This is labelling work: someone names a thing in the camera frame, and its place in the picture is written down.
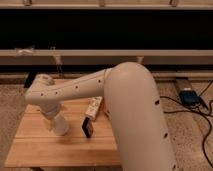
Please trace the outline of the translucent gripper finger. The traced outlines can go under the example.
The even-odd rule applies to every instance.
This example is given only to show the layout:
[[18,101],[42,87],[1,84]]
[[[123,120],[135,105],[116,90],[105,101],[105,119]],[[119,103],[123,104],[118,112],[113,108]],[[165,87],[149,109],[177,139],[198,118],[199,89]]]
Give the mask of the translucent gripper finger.
[[53,127],[54,127],[53,119],[50,119],[50,120],[46,119],[45,123],[46,123],[47,130],[49,130],[49,131],[53,130]]

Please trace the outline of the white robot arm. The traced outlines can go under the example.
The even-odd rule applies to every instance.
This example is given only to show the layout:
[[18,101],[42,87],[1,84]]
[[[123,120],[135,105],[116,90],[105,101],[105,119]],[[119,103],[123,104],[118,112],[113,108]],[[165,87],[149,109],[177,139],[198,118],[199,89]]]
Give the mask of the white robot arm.
[[97,96],[105,100],[123,171],[179,171],[157,84],[139,63],[120,63],[61,84],[39,74],[25,99],[50,118],[62,101]]

